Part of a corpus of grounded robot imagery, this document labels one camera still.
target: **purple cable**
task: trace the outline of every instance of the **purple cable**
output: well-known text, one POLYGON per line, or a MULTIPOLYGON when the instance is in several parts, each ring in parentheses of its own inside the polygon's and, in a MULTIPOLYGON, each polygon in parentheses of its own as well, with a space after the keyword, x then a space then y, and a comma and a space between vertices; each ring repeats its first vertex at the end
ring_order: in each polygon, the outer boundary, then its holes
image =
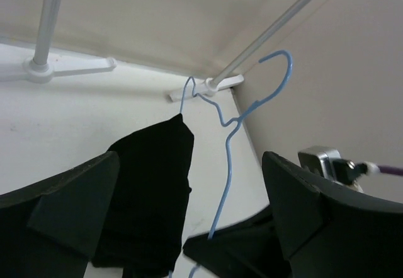
POLYGON ((398 168, 396 166, 380 166, 380 165, 378 165, 378 168, 380 172, 383 174, 391 174, 403 177, 403 168, 398 168))

